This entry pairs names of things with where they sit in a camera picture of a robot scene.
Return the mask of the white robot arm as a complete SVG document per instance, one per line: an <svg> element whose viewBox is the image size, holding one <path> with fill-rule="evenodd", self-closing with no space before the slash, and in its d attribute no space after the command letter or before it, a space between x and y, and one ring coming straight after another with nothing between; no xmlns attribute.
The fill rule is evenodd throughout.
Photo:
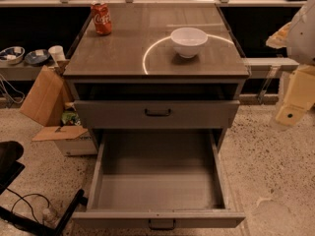
<svg viewBox="0 0 315 236"><path fill-rule="evenodd" d="M286 48L287 56L298 63L289 75L283 99L274 120L292 127L315 104L315 0L307 0L292 20L266 41L272 48Z"/></svg>

